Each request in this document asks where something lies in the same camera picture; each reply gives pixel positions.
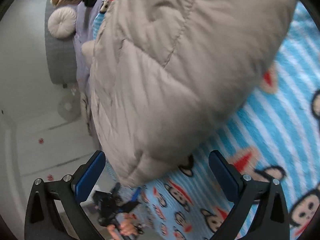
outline blue gripper pad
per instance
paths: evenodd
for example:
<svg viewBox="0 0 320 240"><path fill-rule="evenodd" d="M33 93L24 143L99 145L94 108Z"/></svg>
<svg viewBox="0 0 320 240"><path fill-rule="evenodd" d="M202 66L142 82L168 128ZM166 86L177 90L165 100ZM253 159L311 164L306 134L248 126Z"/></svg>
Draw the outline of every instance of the blue gripper pad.
<svg viewBox="0 0 320 240"><path fill-rule="evenodd" d="M212 151L210 153L210 169L219 182L227 200L235 203L239 199L239 186L226 165L230 164L227 163L219 151Z"/></svg>
<svg viewBox="0 0 320 240"><path fill-rule="evenodd" d="M73 190L78 204L88 199L105 165L106 156L104 152L96 151L90 160L81 165L75 172L73 182L76 184Z"/></svg>

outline round cushion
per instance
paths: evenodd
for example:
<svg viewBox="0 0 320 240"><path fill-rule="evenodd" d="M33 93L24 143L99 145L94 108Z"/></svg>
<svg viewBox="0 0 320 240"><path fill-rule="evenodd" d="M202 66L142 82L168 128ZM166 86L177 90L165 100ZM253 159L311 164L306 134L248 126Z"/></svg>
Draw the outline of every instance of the round cushion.
<svg viewBox="0 0 320 240"><path fill-rule="evenodd" d="M50 34L58 39L70 36L76 29L76 11L71 7L56 9L48 19Z"/></svg>

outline beige pillow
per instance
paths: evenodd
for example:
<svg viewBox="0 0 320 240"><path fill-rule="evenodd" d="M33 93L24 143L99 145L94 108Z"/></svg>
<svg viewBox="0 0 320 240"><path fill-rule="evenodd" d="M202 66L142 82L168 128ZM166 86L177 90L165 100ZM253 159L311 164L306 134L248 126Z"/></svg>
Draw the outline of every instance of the beige pillow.
<svg viewBox="0 0 320 240"><path fill-rule="evenodd" d="M64 39L75 32L77 13L71 7L56 9L48 19L50 34L58 39Z"/></svg>
<svg viewBox="0 0 320 240"><path fill-rule="evenodd" d="M84 56L87 66L90 68L93 58L94 41L87 41L81 46L81 53Z"/></svg>

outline cartoon monkey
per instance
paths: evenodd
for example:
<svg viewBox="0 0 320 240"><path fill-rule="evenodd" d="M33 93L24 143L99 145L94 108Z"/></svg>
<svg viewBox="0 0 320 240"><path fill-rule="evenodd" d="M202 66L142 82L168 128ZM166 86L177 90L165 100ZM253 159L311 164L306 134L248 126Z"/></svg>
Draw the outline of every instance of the cartoon monkey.
<svg viewBox="0 0 320 240"><path fill-rule="evenodd" d="M317 90L313 95L313 99L311 102L311 110L313 116L320 120L320 90Z"/></svg>
<svg viewBox="0 0 320 240"><path fill-rule="evenodd" d="M213 233L215 233L219 229L221 224L224 222L224 220L228 216L226 212L224 212L219 208L214 208L214 210L216 211L216 214L212 214L211 212L203 208L200 210L202 215L204 216L204 219L208 228Z"/></svg>
<svg viewBox="0 0 320 240"><path fill-rule="evenodd" d="M193 177L193 171L192 168L194 166L195 160L193 158L193 155L191 154L188 157L188 163L186 165L180 165L178 166L179 170L188 177Z"/></svg>
<svg viewBox="0 0 320 240"><path fill-rule="evenodd" d="M320 184L306 193L291 208L289 213L290 224L297 228L294 233L299 236L308 226L320 204Z"/></svg>
<svg viewBox="0 0 320 240"><path fill-rule="evenodd" d="M146 210L147 210L147 213L149 214L149 216L154 219L155 216L153 215L153 213L152 213L152 211L151 211L151 208L149 208L148 206L146 206Z"/></svg>
<svg viewBox="0 0 320 240"><path fill-rule="evenodd" d="M168 235L168 228L166 227L165 224L162 223L161 226L160 226L160 229L161 229L161 233L162 233L163 236L167 236Z"/></svg>
<svg viewBox="0 0 320 240"><path fill-rule="evenodd" d="M148 197L146 195L146 192L144 190L141 191L141 198L144 203L147 203L147 204L150 203L150 201L148 200Z"/></svg>
<svg viewBox="0 0 320 240"><path fill-rule="evenodd" d="M100 13L101 14L105 14L106 13L106 11L108 10L108 7L109 7L109 5L110 5L110 3L112 1L113 0L103 0L101 8L100 8Z"/></svg>
<svg viewBox="0 0 320 240"><path fill-rule="evenodd" d="M156 212L156 214L158 215L158 217L160 217L162 220L165 221L165 217L164 217L161 209L160 209L158 206L156 206L156 205L153 205L153 208L155 209L155 212Z"/></svg>
<svg viewBox="0 0 320 240"><path fill-rule="evenodd" d="M176 223L183 227L185 233L189 233L192 230L192 226L187 223L185 216L181 212L175 212L174 217Z"/></svg>
<svg viewBox="0 0 320 240"><path fill-rule="evenodd" d="M164 184L164 187L166 188L166 190L187 212L190 212L189 204L192 204L192 201L189 195L184 191L182 187L175 184L171 180L168 180L168 181L171 184L171 186L169 186L168 184Z"/></svg>
<svg viewBox="0 0 320 240"><path fill-rule="evenodd" d="M263 78L260 81L260 88L268 94L275 94L278 91L276 62L273 62L270 68L264 73Z"/></svg>
<svg viewBox="0 0 320 240"><path fill-rule="evenodd" d="M176 240L186 240L184 235L176 227L173 227L173 235L175 236Z"/></svg>
<svg viewBox="0 0 320 240"><path fill-rule="evenodd" d="M155 224L153 223L153 220L150 217L147 217L147 219L148 219L148 223L149 223L150 227L152 229L155 229Z"/></svg>
<svg viewBox="0 0 320 240"><path fill-rule="evenodd" d="M228 163L232 164L242 175L249 174L254 180L271 182L272 179L281 181L285 176L285 170L278 166L269 166L262 171L255 167L261 158L259 150L250 146L236 152L234 156L228 159Z"/></svg>
<svg viewBox="0 0 320 240"><path fill-rule="evenodd" d="M163 195L157 191L156 187L153 187L153 195L157 198L160 206L167 207L167 202L165 201Z"/></svg>

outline metal screw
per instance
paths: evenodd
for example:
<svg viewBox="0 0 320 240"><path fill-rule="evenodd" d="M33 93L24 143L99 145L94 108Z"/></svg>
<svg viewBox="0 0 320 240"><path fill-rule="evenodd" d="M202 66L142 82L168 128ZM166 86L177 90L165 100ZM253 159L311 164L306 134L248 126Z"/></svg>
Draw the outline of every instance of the metal screw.
<svg viewBox="0 0 320 240"><path fill-rule="evenodd" d="M275 185L279 185L280 184L280 181L278 179L273 179L272 182Z"/></svg>
<svg viewBox="0 0 320 240"><path fill-rule="evenodd" d="M36 179L36 180L35 180L35 184L36 184L36 185L39 185L40 183L41 183L41 179Z"/></svg>
<svg viewBox="0 0 320 240"><path fill-rule="evenodd" d="M244 174L244 175L243 175L243 179L244 179L245 181L250 181L250 180L251 180L251 176L248 175L248 174Z"/></svg>
<svg viewBox="0 0 320 240"><path fill-rule="evenodd" d="M63 177L63 180L64 180L65 182L70 181L71 179L72 179L72 176L71 176L70 174L68 174L68 175L66 175L66 176Z"/></svg>

